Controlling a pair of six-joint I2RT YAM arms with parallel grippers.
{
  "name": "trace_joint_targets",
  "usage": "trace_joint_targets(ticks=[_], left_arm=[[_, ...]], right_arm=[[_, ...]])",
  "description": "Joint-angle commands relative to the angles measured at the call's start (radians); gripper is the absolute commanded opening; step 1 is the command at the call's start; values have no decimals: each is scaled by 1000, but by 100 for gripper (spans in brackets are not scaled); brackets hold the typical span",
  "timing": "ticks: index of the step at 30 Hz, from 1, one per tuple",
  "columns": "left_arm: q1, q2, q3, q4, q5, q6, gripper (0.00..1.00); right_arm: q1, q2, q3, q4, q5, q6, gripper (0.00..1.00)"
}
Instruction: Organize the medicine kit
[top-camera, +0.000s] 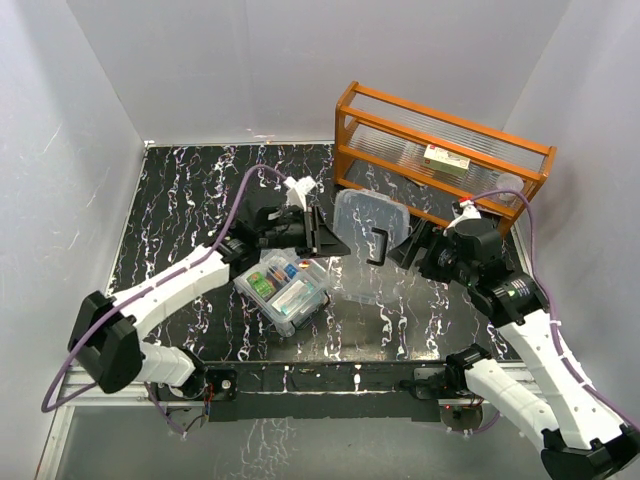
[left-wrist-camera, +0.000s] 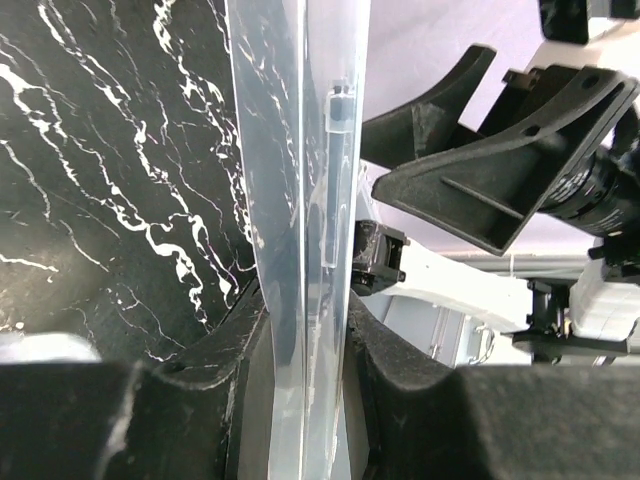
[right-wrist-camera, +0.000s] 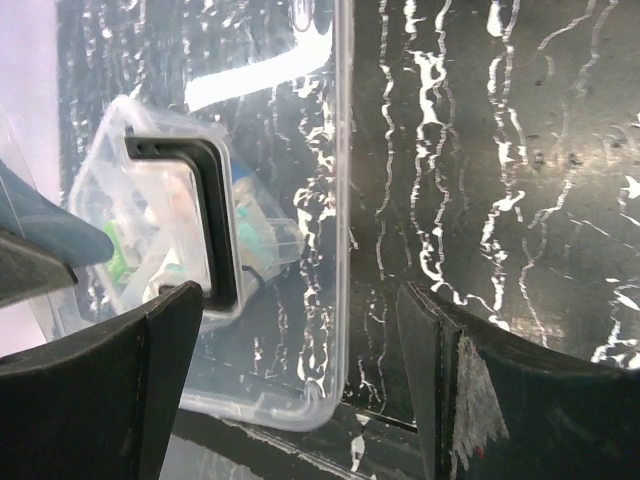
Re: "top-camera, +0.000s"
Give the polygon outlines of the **green wind oil box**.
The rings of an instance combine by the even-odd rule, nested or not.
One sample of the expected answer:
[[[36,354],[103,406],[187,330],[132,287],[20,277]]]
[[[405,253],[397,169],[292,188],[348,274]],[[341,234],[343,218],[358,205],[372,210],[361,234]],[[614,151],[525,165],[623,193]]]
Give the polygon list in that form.
[[[274,285],[259,271],[252,273],[247,278],[247,282],[253,291],[265,300],[268,300],[276,292]]]

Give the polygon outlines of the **clear medicine kit box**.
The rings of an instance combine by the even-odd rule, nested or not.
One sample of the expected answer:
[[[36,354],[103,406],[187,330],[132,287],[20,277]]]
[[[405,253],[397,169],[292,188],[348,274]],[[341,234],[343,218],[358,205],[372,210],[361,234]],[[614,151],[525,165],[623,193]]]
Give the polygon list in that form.
[[[247,278],[254,272],[262,273],[276,288],[276,292],[268,299],[260,298],[250,287]],[[288,315],[283,315],[272,307],[272,302],[277,299],[296,280],[307,280],[314,285],[313,294],[306,298],[298,308]],[[234,280],[236,289],[251,300],[261,313],[271,322],[276,331],[283,337],[291,337],[297,330],[305,328],[310,317],[324,307],[328,301],[326,286],[323,282],[309,275],[307,272],[297,270],[292,265],[283,269],[280,267],[258,267],[237,277]]]

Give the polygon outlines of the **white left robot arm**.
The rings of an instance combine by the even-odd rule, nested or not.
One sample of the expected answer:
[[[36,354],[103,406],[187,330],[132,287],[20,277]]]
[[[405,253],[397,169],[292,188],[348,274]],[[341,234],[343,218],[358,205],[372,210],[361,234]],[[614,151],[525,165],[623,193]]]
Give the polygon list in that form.
[[[318,207],[262,208],[249,221],[233,220],[217,240],[198,246],[141,284],[112,296],[95,291],[85,297],[69,339],[69,355],[107,394],[139,381],[197,398],[207,383],[205,365],[184,348],[151,344],[146,337],[177,310],[248,272],[262,251],[287,248],[303,259],[350,252]]]

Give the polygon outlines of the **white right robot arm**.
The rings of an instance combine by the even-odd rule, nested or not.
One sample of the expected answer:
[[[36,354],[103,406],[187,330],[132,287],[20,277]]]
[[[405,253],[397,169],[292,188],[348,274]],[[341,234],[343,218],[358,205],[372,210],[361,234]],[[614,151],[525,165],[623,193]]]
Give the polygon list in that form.
[[[444,229],[424,222],[388,253],[399,267],[467,289],[472,304],[517,351],[541,393],[513,380],[473,344],[446,358],[455,395],[476,394],[511,421],[539,451],[553,479],[607,479],[639,458],[639,430],[572,375],[555,348],[549,303],[536,281],[506,266],[502,237],[486,219]]]

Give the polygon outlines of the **clear kit box lid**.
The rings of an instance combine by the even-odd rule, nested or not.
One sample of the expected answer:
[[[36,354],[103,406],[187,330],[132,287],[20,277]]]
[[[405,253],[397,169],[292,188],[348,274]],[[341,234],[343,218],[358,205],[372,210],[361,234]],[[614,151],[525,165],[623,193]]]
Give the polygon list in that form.
[[[395,299],[402,280],[387,254],[409,236],[407,207],[377,192],[345,189],[336,195],[333,231],[351,253],[329,263],[332,292],[361,304]]]

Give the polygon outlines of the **clear compartment organizer tray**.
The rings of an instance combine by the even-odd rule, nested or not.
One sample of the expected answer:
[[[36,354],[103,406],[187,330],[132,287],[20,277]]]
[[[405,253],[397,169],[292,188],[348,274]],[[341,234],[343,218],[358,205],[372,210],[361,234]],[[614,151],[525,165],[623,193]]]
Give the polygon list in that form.
[[[289,250],[268,251],[234,285],[278,323],[301,322],[328,300],[326,270]]]

